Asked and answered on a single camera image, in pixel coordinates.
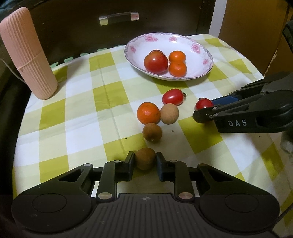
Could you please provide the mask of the dark wooden cabinet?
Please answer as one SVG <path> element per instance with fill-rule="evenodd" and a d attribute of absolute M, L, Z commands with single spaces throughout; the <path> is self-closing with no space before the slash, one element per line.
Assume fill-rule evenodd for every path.
<path fill-rule="evenodd" d="M 50 64 L 125 45 L 146 33 L 209 32 L 214 1 L 1 1 L 1 18 L 29 9 Z"/>

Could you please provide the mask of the green white checkered tablecloth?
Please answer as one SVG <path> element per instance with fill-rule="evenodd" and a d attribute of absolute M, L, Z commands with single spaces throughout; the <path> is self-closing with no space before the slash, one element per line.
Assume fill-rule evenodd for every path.
<path fill-rule="evenodd" d="M 196 80 L 151 78 L 128 63 L 122 46 L 56 67 L 56 95 L 45 101 L 31 95 L 26 106 L 14 156 L 13 194 L 84 163 L 101 167 L 125 159 L 129 151 L 150 147 L 167 160 L 191 167 L 209 164 L 273 194 L 285 213 L 274 231 L 291 235 L 292 163 L 280 148 L 280 134 L 220 134 L 212 122 L 199 124 L 192 117 L 199 98 L 224 96 L 262 74 L 224 41 L 210 35 L 194 39 L 214 59 L 211 72 Z M 161 107 L 163 94 L 172 88 L 187 95 L 178 121 L 160 123 L 160 142 L 147 142 L 137 109 L 144 102 Z"/>

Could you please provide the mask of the brown wooden door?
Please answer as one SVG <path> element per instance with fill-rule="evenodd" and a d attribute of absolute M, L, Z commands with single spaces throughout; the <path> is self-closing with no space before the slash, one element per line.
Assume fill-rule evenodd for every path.
<path fill-rule="evenodd" d="M 292 71 L 292 52 L 283 29 L 292 20 L 292 1 L 227 1 L 219 38 L 263 75 Z"/>

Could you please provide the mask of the small orange in plate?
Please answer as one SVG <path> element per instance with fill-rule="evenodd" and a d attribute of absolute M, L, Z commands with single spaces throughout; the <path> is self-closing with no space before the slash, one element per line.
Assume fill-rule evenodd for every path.
<path fill-rule="evenodd" d="M 173 51 L 169 54 L 168 59 L 170 62 L 173 62 L 173 61 L 185 62 L 186 55 L 182 51 Z"/>

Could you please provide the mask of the dark brown longan fruit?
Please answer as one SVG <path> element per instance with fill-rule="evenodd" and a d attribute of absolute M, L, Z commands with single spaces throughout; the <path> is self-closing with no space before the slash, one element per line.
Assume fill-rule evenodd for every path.
<path fill-rule="evenodd" d="M 155 151 L 146 147 L 135 152 L 136 165 L 143 171 L 150 170 L 153 167 Z"/>

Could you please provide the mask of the tan longan fruit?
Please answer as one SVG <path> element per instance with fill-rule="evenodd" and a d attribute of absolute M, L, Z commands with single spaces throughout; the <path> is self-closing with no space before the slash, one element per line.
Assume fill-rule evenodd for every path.
<path fill-rule="evenodd" d="M 165 124 L 173 124 L 179 117 L 179 110 L 175 104 L 165 104 L 160 110 L 160 119 Z"/>

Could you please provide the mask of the large red tomato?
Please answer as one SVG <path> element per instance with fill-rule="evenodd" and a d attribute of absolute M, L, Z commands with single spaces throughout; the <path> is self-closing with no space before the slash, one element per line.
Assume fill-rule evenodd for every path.
<path fill-rule="evenodd" d="M 144 67 L 151 73 L 161 74 L 168 68 L 168 59 L 163 53 L 149 53 L 144 58 Z"/>

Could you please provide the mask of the pink ribbed cylinder case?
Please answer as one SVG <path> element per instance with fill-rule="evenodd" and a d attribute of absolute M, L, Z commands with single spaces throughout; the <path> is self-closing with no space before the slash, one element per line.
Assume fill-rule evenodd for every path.
<path fill-rule="evenodd" d="M 21 7 L 1 21 L 1 38 L 18 72 L 32 93 L 50 98 L 58 87 L 38 39 L 30 11 Z"/>

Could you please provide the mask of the small red cherry tomato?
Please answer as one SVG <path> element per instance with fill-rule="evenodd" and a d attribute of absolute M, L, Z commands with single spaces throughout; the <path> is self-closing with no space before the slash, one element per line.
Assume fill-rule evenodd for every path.
<path fill-rule="evenodd" d="M 152 50 L 152 51 L 151 51 L 151 52 L 149 52 L 149 53 L 154 53 L 154 52 L 163 53 L 161 50 Z"/>

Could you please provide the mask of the small orange on cloth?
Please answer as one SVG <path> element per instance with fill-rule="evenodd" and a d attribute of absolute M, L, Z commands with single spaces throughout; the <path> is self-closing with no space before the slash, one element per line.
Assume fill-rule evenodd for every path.
<path fill-rule="evenodd" d="M 137 109 L 137 119 L 144 125 L 159 123 L 160 110 L 154 103 L 144 102 Z"/>

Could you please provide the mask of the red oval tomato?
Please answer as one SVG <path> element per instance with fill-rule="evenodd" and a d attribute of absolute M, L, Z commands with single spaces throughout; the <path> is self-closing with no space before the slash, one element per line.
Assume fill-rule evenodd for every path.
<path fill-rule="evenodd" d="M 187 94 L 180 89 L 170 89 L 162 96 L 162 102 L 164 105 L 175 104 L 176 106 L 179 106 L 184 102 L 186 96 Z"/>

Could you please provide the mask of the white floral plate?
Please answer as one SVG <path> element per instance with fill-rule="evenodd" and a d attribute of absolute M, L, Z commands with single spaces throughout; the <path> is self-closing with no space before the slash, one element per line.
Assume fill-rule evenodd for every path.
<path fill-rule="evenodd" d="M 166 57 L 174 51 L 186 56 L 187 72 L 183 77 L 176 77 L 167 69 L 160 74 L 152 73 L 144 65 L 144 59 L 153 50 L 161 51 Z M 137 70 L 157 79 L 167 81 L 187 81 L 207 75 L 214 65 L 211 53 L 197 40 L 175 33 L 147 33 L 130 40 L 124 49 L 127 61 Z"/>

